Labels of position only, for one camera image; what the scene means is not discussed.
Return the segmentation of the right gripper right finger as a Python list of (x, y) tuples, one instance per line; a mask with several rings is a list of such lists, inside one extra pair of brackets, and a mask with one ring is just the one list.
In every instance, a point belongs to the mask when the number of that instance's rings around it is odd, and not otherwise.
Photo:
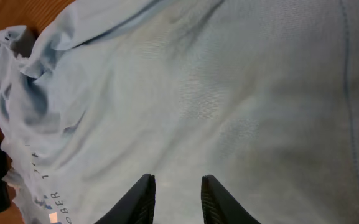
[(201, 204), (204, 224), (260, 224), (213, 175), (202, 177)]

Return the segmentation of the light blue printed t-shirt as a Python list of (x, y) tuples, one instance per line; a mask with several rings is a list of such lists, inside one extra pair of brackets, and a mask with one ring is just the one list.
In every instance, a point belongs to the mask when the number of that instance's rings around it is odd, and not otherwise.
[(359, 223), (359, 0), (75, 1), (0, 30), (5, 180), (94, 223), (145, 173), (155, 223), (214, 175), (261, 223)]

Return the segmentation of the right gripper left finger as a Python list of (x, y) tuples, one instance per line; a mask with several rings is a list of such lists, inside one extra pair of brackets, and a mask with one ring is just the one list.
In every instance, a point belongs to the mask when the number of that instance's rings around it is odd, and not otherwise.
[(95, 224), (153, 224), (156, 180), (144, 174)]

